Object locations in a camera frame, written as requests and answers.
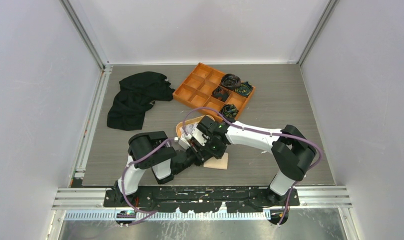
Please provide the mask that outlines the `beige card holder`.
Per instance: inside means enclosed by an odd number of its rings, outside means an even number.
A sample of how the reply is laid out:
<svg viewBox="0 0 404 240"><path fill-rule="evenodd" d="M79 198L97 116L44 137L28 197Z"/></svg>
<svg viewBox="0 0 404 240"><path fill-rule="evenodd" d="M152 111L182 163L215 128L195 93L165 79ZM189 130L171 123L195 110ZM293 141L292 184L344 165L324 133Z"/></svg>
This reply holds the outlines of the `beige card holder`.
<svg viewBox="0 0 404 240"><path fill-rule="evenodd" d="M221 158L211 157L203 163L204 168L227 170L228 169L228 153L224 153Z"/></svg>

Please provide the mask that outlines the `orange oval tray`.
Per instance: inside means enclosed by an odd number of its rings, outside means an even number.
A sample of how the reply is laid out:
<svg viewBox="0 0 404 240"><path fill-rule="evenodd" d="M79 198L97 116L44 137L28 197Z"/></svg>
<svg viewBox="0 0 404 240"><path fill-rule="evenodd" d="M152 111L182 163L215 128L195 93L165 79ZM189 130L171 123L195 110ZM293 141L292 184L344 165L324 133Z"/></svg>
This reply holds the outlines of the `orange oval tray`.
<svg viewBox="0 0 404 240"><path fill-rule="evenodd" d="M184 140L191 139L193 130L197 127L198 123L204 117L208 117L213 121L215 120L210 115L203 115L203 116L199 116L199 117L196 117L196 118L186 120L184 123L179 122L176 125L176 128L175 128L177 136L174 138L174 140L177 142L177 141L179 141L179 139L184 139Z"/></svg>

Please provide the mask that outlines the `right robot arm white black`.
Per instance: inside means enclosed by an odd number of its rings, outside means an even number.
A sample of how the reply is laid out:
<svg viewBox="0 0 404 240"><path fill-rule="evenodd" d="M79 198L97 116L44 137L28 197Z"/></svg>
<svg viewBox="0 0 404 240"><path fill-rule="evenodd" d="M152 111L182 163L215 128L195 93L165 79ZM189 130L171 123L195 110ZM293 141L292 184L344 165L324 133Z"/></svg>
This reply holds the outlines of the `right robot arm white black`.
<svg viewBox="0 0 404 240"><path fill-rule="evenodd" d="M217 122L205 116L190 133L202 149L221 157L228 145L244 145L273 155L279 170L269 184L268 201L280 205L306 175L317 150L293 125L268 129L240 121Z"/></svg>

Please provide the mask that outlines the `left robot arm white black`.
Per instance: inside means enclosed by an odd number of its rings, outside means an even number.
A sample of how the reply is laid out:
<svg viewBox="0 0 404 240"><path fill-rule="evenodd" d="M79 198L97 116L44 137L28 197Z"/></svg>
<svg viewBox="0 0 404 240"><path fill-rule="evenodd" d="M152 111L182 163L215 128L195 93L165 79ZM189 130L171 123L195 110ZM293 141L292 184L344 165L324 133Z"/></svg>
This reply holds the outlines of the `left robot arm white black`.
<svg viewBox="0 0 404 240"><path fill-rule="evenodd" d="M116 200L128 207L135 202L139 182L147 169L151 169L158 184L174 179L192 165L199 166L210 156L191 142L186 150L175 150L172 138L164 131L138 133L128 140L126 167L116 181Z"/></svg>

